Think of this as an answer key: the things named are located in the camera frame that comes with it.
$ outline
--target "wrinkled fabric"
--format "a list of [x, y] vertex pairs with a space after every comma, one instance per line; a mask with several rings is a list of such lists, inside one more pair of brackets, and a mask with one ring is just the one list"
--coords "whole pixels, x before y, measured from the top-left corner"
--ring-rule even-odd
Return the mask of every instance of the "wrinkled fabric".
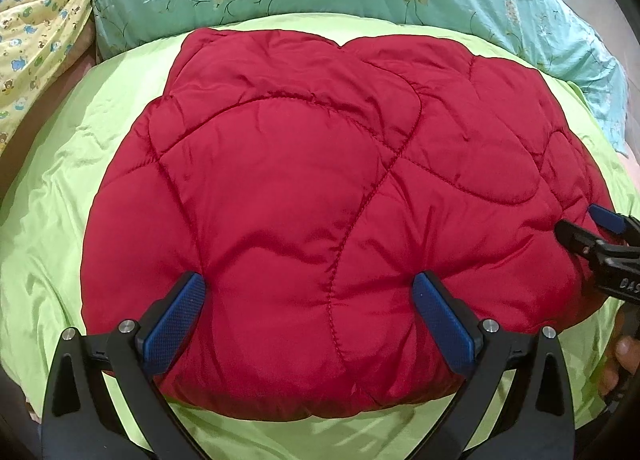
[[70, 56], [78, 59], [72, 50], [91, 12], [92, 0], [0, 0], [0, 155]]
[[165, 395], [254, 420], [432, 400], [460, 380], [413, 276], [509, 330], [568, 328], [603, 298], [553, 227], [597, 232], [592, 202], [606, 184], [536, 70], [428, 36], [201, 29], [95, 196], [82, 318], [110, 331], [195, 270]]

